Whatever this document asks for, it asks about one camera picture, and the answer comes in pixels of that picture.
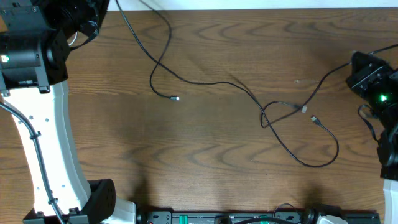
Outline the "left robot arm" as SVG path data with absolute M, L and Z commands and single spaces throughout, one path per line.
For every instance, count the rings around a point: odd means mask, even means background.
M 24 223 L 136 223 L 111 179 L 87 180 L 68 110 L 66 61 L 77 33 L 100 32 L 105 0 L 1 1 L 1 108 L 12 114 L 34 186 Z

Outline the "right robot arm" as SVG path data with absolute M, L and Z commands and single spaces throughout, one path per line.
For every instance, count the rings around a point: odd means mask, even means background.
M 384 179 L 385 223 L 397 223 L 397 69 L 371 54 L 355 52 L 348 87 L 368 102 L 384 130 L 377 155 Z

